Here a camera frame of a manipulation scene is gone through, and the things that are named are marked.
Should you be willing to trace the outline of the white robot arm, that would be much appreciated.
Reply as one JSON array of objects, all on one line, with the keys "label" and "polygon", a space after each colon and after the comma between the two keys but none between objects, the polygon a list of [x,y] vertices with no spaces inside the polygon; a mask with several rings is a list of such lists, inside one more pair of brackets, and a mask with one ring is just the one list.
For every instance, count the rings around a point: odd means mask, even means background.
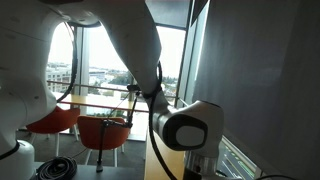
[{"label": "white robot arm", "polygon": [[46,66],[55,28],[62,22],[102,25],[122,62],[136,79],[150,112],[151,130],[184,152],[183,180],[239,180],[216,173],[224,113],[198,100],[169,105],[161,89],[161,43],[145,0],[0,0],[0,175],[30,180],[34,149],[16,130],[52,113]]}]

